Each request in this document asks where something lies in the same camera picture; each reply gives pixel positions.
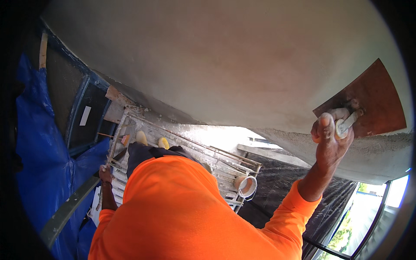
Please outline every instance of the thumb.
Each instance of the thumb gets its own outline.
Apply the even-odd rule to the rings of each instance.
[[[330,113],[322,113],[319,117],[318,135],[323,143],[328,143],[334,139],[335,123]]]

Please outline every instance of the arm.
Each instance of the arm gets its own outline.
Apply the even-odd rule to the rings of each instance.
[[[300,259],[306,223],[354,139],[352,128],[348,129],[345,139],[335,139],[334,120],[348,116],[346,109],[334,109],[319,117],[311,131],[313,138],[321,137],[316,151],[316,163],[304,179],[293,183],[282,204],[261,230],[276,247],[286,248],[285,252],[293,254],[293,258]]]
[[[91,248],[89,250],[88,259],[99,259],[99,246],[100,239],[104,233],[105,228],[110,222],[111,218],[114,215],[115,210],[118,208],[116,201],[114,200],[113,191],[111,190],[111,183],[113,178],[110,173],[110,165],[101,165],[99,176],[101,179],[101,189],[102,189],[102,206],[100,211],[97,230],[95,230],[94,237],[92,238]]]

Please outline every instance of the feet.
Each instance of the feet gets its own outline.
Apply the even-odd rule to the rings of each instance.
[[[159,148],[165,148],[166,150],[169,149],[169,143],[168,140],[166,140],[165,137],[159,138],[159,141],[157,142],[157,145]]]
[[[137,131],[137,133],[136,133],[136,142],[147,145],[146,135],[144,134],[144,132],[142,130]]]

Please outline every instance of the white label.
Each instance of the white label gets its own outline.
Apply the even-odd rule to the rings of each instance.
[[[79,123],[80,126],[85,126],[85,124],[87,123],[87,119],[88,119],[90,111],[91,111],[91,107],[85,106],[84,113],[82,114],[82,117],[81,117],[81,122]]]

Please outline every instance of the wooden stick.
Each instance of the wooden stick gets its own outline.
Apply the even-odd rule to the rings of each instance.
[[[48,47],[48,34],[42,33],[39,50],[39,69],[46,68],[46,48]]]
[[[97,134],[100,134],[100,135],[102,135],[102,136],[108,136],[108,137],[112,137],[112,138],[114,138],[114,136],[111,136],[111,135],[109,135],[109,134],[103,134],[103,133],[99,133],[99,132],[97,132]],[[122,142],[122,144],[124,145],[124,147],[126,147],[126,145],[128,144],[129,137],[130,137],[130,135],[129,135],[129,134],[128,134],[128,135],[123,136],[123,138],[120,138],[120,137],[119,137],[119,139],[121,140],[121,142]]]

